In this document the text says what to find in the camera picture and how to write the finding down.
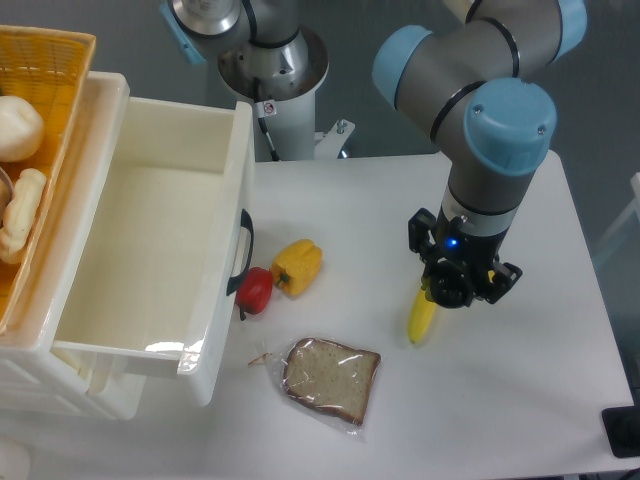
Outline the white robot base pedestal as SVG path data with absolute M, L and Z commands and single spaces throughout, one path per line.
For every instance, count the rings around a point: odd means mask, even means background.
M 252 105 L 258 162 L 347 157 L 355 124 L 339 119 L 316 129 L 316 91 L 329 56 L 322 39 L 302 26 L 291 42 L 267 48 L 247 42 L 218 57 L 220 76 L 240 101 Z

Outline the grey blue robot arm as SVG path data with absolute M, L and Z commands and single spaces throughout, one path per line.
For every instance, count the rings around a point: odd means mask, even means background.
M 327 58 L 293 1 L 166 1 L 162 14 L 192 62 L 218 61 L 228 87 L 254 106 L 268 159 L 298 139 L 277 127 L 283 104 L 323 80 Z M 575 48 L 587 28 L 581 1 L 474 1 L 463 25 L 437 37 L 417 26 L 389 36 L 372 80 L 450 160 L 438 213 L 409 221 L 410 249 L 424 265 L 425 297 L 444 308 L 495 303 L 521 278 L 500 246 L 545 159 L 555 105 L 526 78 Z

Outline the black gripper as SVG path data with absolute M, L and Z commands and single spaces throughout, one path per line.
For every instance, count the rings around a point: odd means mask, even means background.
M 408 221 L 408 244 L 424 263 L 422 283 L 429 300 L 444 308 L 468 307 L 476 299 L 497 303 L 523 275 L 514 264 L 499 261 L 504 231 L 477 236 L 466 222 L 420 208 Z

